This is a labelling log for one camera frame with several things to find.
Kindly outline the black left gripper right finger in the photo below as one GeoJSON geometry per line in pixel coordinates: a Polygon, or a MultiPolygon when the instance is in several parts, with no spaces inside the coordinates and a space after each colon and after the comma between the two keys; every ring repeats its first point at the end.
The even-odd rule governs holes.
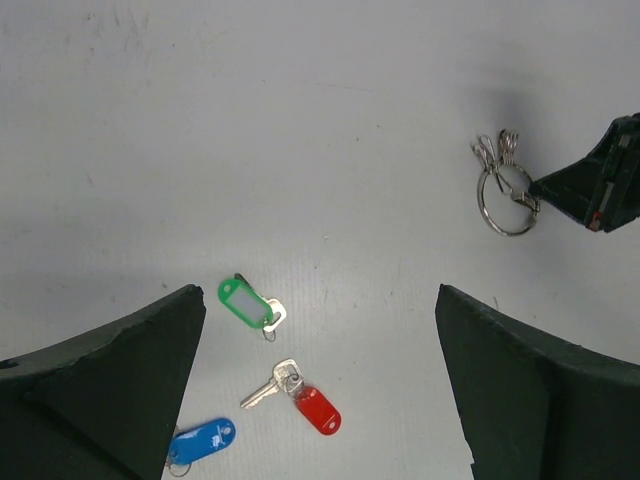
{"type": "Polygon", "coordinates": [[[636,479],[639,368],[442,285],[436,326],[476,479],[636,479]]]}

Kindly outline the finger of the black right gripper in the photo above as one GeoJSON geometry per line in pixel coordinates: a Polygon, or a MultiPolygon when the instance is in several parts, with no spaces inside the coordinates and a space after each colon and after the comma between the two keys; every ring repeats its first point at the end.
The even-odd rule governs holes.
{"type": "Polygon", "coordinates": [[[529,192],[591,231],[639,217],[639,115],[615,119],[586,157],[534,181],[529,192]]]}

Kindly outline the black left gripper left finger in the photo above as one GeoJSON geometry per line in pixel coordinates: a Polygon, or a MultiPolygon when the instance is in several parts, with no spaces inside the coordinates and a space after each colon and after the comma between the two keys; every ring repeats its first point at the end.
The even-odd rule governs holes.
{"type": "Polygon", "coordinates": [[[2,478],[161,478],[205,316],[186,285],[2,361],[2,478]]]}

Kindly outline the metal keyring with clips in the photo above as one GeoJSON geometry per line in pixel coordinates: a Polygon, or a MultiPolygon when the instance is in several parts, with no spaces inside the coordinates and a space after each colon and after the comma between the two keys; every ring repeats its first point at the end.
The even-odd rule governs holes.
{"type": "Polygon", "coordinates": [[[529,173],[515,161],[515,151],[519,142],[519,133],[511,129],[502,129],[497,133],[497,143],[488,135],[478,135],[470,144],[471,151],[481,165],[481,173],[476,185],[476,201],[479,212],[489,228],[499,235],[514,238],[528,233],[537,223],[540,212],[540,200],[527,189],[512,185],[502,174],[504,169],[514,170],[531,186],[533,180],[529,173]],[[503,196],[528,210],[528,216],[522,227],[517,230],[502,228],[491,216],[485,199],[486,183],[493,178],[503,196]]]}

